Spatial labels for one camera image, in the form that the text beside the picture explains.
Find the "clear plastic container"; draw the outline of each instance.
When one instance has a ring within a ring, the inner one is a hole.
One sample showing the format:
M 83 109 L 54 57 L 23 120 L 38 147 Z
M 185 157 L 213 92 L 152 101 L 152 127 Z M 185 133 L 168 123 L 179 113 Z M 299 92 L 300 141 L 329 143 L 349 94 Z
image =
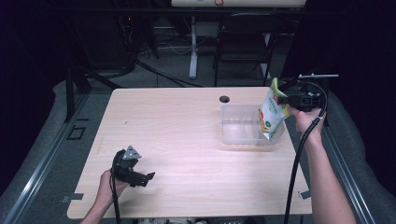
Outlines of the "clear plastic container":
M 261 105 L 222 105 L 222 142 L 237 145 L 273 145 L 285 131 L 285 124 L 278 128 L 270 141 L 262 133 L 259 118 Z

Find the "chair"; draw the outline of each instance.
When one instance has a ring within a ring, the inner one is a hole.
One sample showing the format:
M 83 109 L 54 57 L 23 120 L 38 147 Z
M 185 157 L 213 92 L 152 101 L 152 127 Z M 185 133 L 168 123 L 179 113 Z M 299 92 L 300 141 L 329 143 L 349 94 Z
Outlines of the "chair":
M 234 13 L 219 22 L 217 47 L 213 62 L 215 87 L 218 86 L 219 62 L 221 63 L 266 63 L 263 86 L 274 51 L 274 40 L 283 28 L 283 21 L 275 15 L 260 13 Z M 268 42 L 265 34 L 270 35 Z

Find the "snack bag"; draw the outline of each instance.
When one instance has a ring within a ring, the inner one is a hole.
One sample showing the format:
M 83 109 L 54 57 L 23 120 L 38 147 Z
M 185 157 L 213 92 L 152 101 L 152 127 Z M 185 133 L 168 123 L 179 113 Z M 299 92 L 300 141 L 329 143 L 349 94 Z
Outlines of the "snack bag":
M 259 109 L 262 132 L 268 140 L 272 140 L 283 120 L 289 116 L 287 105 L 278 105 L 277 97 L 287 95 L 277 89 L 277 78 L 273 79 L 262 107 Z

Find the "wooden table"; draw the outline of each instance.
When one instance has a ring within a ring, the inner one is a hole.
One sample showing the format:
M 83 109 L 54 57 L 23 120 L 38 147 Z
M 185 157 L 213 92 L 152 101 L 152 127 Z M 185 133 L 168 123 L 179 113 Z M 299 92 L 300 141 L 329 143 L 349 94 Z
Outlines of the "wooden table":
M 120 196 L 121 217 L 234 217 L 285 212 L 295 156 L 286 130 L 272 146 L 225 145 L 220 96 L 229 104 L 260 105 L 268 88 L 169 88 L 113 91 L 67 215 L 83 218 L 102 172 L 117 151 L 133 146 L 138 173 L 156 175 Z M 308 187 L 299 168 L 292 214 L 310 214 Z M 114 217 L 113 207 L 105 217 Z

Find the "cable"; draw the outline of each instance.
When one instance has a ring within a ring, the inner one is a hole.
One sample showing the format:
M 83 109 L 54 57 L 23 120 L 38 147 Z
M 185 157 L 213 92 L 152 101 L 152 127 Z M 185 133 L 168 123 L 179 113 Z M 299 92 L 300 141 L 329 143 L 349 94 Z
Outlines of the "cable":
M 284 217 L 284 224 L 289 223 L 289 216 L 290 216 L 290 206 L 291 206 L 291 197 L 293 194 L 293 189 L 294 189 L 294 182 L 295 182 L 295 178 L 297 175 L 297 168 L 298 168 L 298 164 L 300 162 L 300 158 L 301 158 L 301 154 L 303 152 L 303 148 L 304 148 L 304 144 L 306 139 L 308 138 L 308 135 L 312 132 L 312 130 L 314 130 L 314 128 L 317 126 L 317 124 L 320 122 L 320 120 L 323 118 L 324 113 L 327 110 L 327 94 L 326 91 L 323 90 L 319 85 L 313 83 L 313 82 L 303 82 L 305 84 L 309 84 L 309 85 L 313 85 L 316 86 L 317 88 L 319 88 L 323 95 L 324 95 L 324 106 L 323 108 L 321 108 L 318 116 L 312 121 L 311 125 L 308 127 L 308 129 L 305 131 L 301 141 L 300 141 L 300 145 L 298 146 L 297 152 L 296 152 L 296 156 L 294 158 L 294 163 L 293 163 L 293 167 L 291 170 L 291 177 L 290 177 L 290 184 L 289 184 L 289 192 L 288 192 L 288 200 L 286 203 L 286 211 L 285 211 L 285 217 Z
M 174 47 L 174 46 L 172 46 L 171 44 L 166 44 L 166 45 L 169 46 L 169 48 L 170 48 L 174 53 L 179 54 L 179 55 L 186 54 L 186 53 L 190 52 L 191 49 L 192 49 L 192 46 L 187 46 L 187 47 Z M 175 48 L 188 48 L 188 49 L 187 49 L 186 51 L 184 51 L 184 52 L 179 52 L 179 51 L 175 50 Z
M 136 64 L 139 65 L 139 66 L 141 66 L 142 68 L 147 69 L 148 71 L 154 73 L 155 75 L 157 75 L 157 76 L 159 76 L 159 77 L 164 77 L 164 78 L 166 78 L 166 79 L 168 79 L 168 80 L 170 80 L 170 81 L 172 81 L 172 82 L 175 82 L 175 83 L 176 83 L 178 86 L 180 86 L 180 87 L 185 87 L 185 86 L 183 86 L 181 83 L 188 84 L 188 85 L 192 85 L 192 86 L 194 86 L 194 87 L 202 87 L 202 86 L 200 86 L 200 85 L 196 85 L 196 84 L 193 84 L 193 83 L 184 81 L 184 80 L 182 80 L 182 79 L 180 79 L 180 78 L 177 78 L 177 77 L 174 77 L 174 76 L 165 74 L 164 72 L 161 72 L 161 71 L 159 71 L 159 70 L 157 70 L 157 69 L 155 69 L 155 68 L 153 68 L 153 67 L 151 67 L 151 66 L 149 66 L 149 65 L 147 65 L 147 64 L 145 64 L 145 63 L 142 63 L 142 62 L 140 62 L 139 60 L 136 60 Z
M 116 189 L 116 177 L 114 177 L 113 173 L 114 173 L 114 166 L 111 167 L 111 177 L 109 179 L 109 182 L 111 181 L 111 183 L 109 184 L 113 195 L 114 211 L 116 212 L 116 221 L 117 224 L 121 224 L 119 197 L 117 195 L 117 189 Z

